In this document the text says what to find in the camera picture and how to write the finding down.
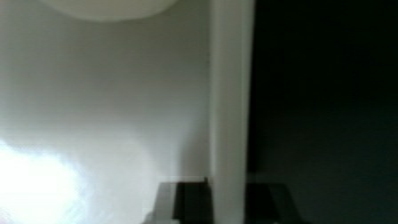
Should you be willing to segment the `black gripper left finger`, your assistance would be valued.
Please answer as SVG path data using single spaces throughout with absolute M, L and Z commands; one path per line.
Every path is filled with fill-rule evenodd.
M 213 224 L 213 197 L 208 178 L 162 182 L 142 224 Z

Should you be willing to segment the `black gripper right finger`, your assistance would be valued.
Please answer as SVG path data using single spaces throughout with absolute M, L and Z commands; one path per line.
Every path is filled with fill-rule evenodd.
M 309 224 L 286 184 L 254 174 L 245 184 L 245 224 Z

